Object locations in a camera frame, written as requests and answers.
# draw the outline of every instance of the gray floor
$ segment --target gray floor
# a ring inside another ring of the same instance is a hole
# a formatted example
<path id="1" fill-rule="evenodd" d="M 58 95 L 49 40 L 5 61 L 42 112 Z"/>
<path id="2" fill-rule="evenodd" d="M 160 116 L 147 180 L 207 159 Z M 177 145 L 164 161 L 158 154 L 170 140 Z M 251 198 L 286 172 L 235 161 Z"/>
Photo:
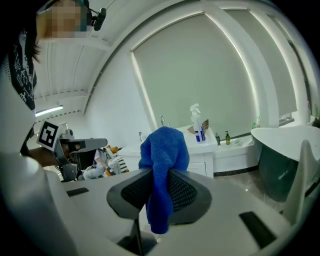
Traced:
<path id="1" fill-rule="evenodd" d="M 266 195 L 258 170 L 243 174 L 215 177 L 215 179 L 230 181 L 233 184 L 238 185 L 246 192 L 251 193 L 255 197 L 259 198 L 261 201 L 265 202 L 276 211 L 280 212 L 281 210 L 283 210 L 284 202 L 274 201 Z"/>

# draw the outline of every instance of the ceiling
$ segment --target ceiling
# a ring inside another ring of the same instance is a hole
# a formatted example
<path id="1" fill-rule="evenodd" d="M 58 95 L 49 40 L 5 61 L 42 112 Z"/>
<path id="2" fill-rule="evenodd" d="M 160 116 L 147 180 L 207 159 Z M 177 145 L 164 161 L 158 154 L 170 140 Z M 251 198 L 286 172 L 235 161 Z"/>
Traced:
<path id="1" fill-rule="evenodd" d="M 35 111 L 62 105 L 41 115 L 37 122 L 74 112 L 84 113 L 96 79 L 111 49 L 124 31 L 141 15 L 168 0 L 89 0 L 90 8 L 107 8 L 100 31 L 87 38 L 62 38 L 39 42 L 39 63 L 34 62 L 37 85 Z"/>

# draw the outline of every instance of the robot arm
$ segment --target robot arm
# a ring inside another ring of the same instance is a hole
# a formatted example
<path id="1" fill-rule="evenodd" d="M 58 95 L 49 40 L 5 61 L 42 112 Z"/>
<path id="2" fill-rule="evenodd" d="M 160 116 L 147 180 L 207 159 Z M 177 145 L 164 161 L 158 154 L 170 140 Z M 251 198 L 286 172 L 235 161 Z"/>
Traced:
<path id="1" fill-rule="evenodd" d="M 74 181 L 77 176 L 78 163 L 73 160 L 73 156 L 105 147 L 108 141 L 105 138 L 75 139 L 71 129 L 67 129 L 65 133 L 61 131 L 60 126 L 44 121 L 37 143 L 53 153 L 64 181 Z M 68 148 L 70 157 L 66 156 L 65 147 Z"/>
<path id="2" fill-rule="evenodd" d="M 44 147 L 30 149 L 26 155 L 35 159 L 42 167 L 59 165 L 52 151 Z"/>

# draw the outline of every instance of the person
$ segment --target person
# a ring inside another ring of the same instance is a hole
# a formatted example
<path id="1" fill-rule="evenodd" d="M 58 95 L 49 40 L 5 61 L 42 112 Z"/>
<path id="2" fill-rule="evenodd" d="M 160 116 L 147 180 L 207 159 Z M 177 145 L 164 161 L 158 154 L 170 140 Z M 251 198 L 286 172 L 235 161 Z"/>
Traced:
<path id="1" fill-rule="evenodd" d="M 105 169 L 108 167 L 108 159 L 105 152 L 105 148 L 98 148 L 95 151 L 93 166 L 87 167 L 83 174 L 78 177 L 78 181 L 96 179 L 104 174 Z"/>
<path id="2" fill-rule="evenodd" d="M 26 22 L 20 34 L 9 47 L 0 67 L 1 92 L 4 87 L 15 91 L 30 110 L 35 111 L 34 88 L 37 76 L 33 60 L 38 61 L 38 42 L 49 38 L 72 38 L 78 32 L 86 32 L 91 25 L 92 14 L 88 0 L 51 0 L 31 22 Z M 21 154 L 37 160 L 43 167 L 58 165 L 53 153 L 44 147 L 28 150 L 27 140 L 34 134 L 30 130 L 21 148 Z M 67 145 L 63 145 L 66 157 Z"/>

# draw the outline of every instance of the spray bottle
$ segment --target spray bottle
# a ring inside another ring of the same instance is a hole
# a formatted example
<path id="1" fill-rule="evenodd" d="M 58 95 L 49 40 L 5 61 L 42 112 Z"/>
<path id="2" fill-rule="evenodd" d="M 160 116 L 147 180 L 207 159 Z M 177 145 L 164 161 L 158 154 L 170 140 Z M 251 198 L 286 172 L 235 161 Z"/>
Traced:
<path id="1" fill-rule="evenodd" d="M 198 143 L 203 143 L 206 141 L 205 130 L 202 126 L 201 116 L 199 115 L 199 104 L 196 103 L 190 107 L 190 111 L 192 112 L 191 121 L 193 124 L 194 134 L 196 141 Z"/>

